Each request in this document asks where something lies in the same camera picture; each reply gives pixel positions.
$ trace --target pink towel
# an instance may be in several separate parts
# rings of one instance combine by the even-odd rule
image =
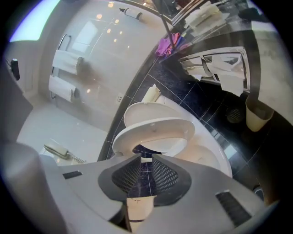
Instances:
[[[172,40],[173,40],[174,44],[176,44],[176,42],[178,41],[179,37],[180,37],[179,32],[178,33],[172,33]],[[169,38],[167,38],[167,39],[163,38],[163,39],[161,39],[155,54],[157,56],[163,56],[165,54],[170,53],[171,49],[172,49],[172,46],[171,46],[171,42],[170,42]]]

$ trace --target wall outlet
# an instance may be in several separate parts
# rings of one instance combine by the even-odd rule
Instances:
[[[122,93],[119,93],[118,96],[116,97],[116,104],[119,104],[121,103],[122,99],[123,99],[123,94]]]

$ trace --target floor drain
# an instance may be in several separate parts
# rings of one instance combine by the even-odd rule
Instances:
[[[244,119],[244,113],[240,109],[228,109],[226,116],[230,123],[239,123]]]

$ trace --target purple cloth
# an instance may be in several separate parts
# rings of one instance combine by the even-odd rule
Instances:
[[[173,39],[173,43],[174,43],[174,44],[176,44],[176,42],[177,42],[179,36],[180,36],[179,33],[173,33],[173,34],[172,34],[172,39]],[[160,40],[160,43],[159,43],[159,45],[158,45],[158,47],[157,47],[157,50],[156,50],[155,54],[156,54],[157,56],[163,56],[164,54],[166,54],[166,52],[167,52],[167,50],[168,50],[168,48],[169,48],[170,46],[171,46],[171,43],[170,43],[169,38],[167,38],[167,39],[162,38],[162,39]]]

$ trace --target toilet bowl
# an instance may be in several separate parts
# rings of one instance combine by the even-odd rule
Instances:
[[[202,123],[174,101],[160,95],[156,102],[138,102],[124,114],[126,128],[113,142],[116,154],[131,155],[142,146],[163,155],[207,165],[232,177],[230,163]]]

